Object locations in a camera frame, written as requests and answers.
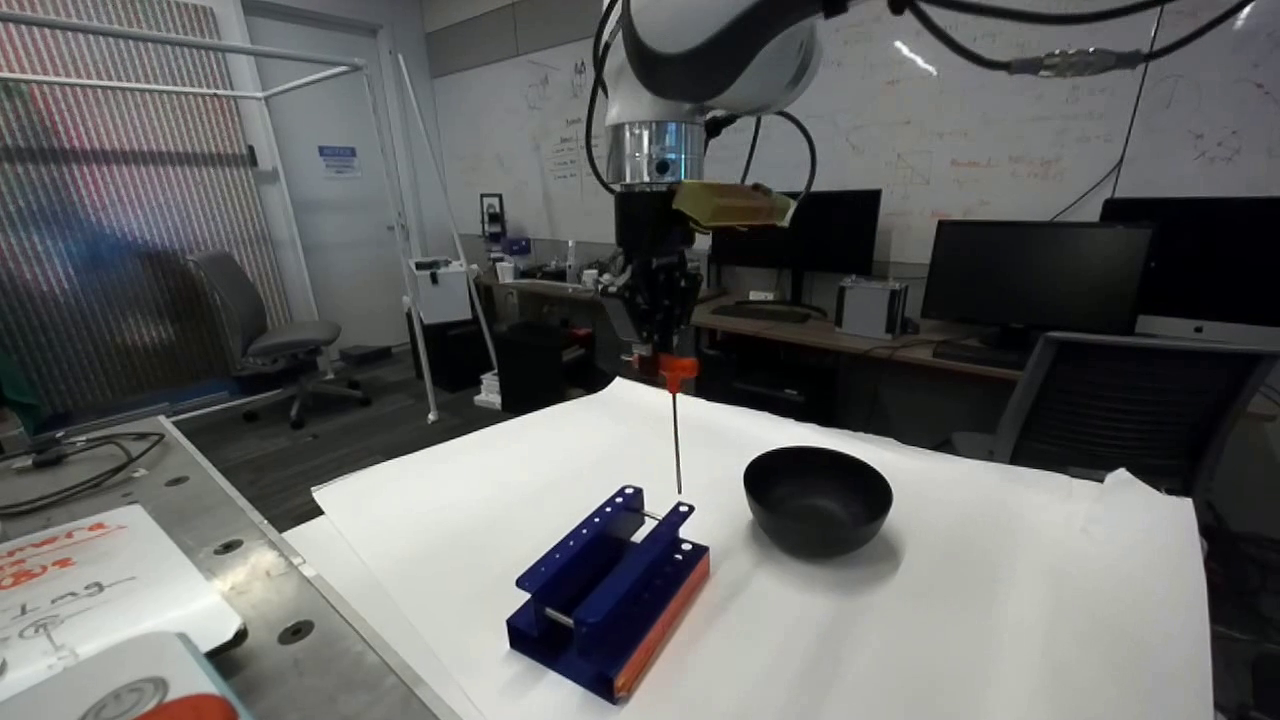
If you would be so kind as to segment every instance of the white table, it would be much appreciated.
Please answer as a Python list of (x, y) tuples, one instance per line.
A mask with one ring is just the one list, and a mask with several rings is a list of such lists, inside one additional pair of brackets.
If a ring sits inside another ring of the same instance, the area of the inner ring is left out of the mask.
[[(682, 417), (714, 584), (625, 707), (508, 652), (504, 616), (514, 578), (610, 492), (678, 499), (666, 391), (616, 380), (346, 475), (294, 540), (455, 715), (1214, 715), (1193, 502), (1123, 471), (1083, 483), (704, 399)], [(881, 540), (838, 562), (765, 543), (739, 471), (779, 445), (877, 462), (897, 492)]]

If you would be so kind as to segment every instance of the floor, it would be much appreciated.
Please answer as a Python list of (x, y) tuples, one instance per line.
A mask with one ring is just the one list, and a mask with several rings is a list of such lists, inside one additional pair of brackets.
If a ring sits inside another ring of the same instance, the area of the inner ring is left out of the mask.
[(352, 369), (352, 376), (372, 402), (323, 399), (304, 429), (289, 429), (289, 399), (180, 420), (180, 429), (275, 530), (289, 530), (321, 516), (316, 483), (504, 420), (482, 410), (472, 391), (442, 391), (442, 420), (430, 423), (430, 399), (408, 355)]

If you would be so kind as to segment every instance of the computer monitor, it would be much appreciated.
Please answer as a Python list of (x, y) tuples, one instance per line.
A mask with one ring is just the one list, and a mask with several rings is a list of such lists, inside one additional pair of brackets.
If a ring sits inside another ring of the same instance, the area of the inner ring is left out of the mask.
[(1131, 332), (1147, 228), (946, 219), (926, 316), (992, 332)]
[(808, 191), (787, 228), (718, 232), (714, 262), (785, 267), (800, 304), (803, 271), (872, 276), (881, 191)]
[(1147, 223), (1136, 332), (1280, 342), (1280, 198), (1115, 194), (1104, 223)]

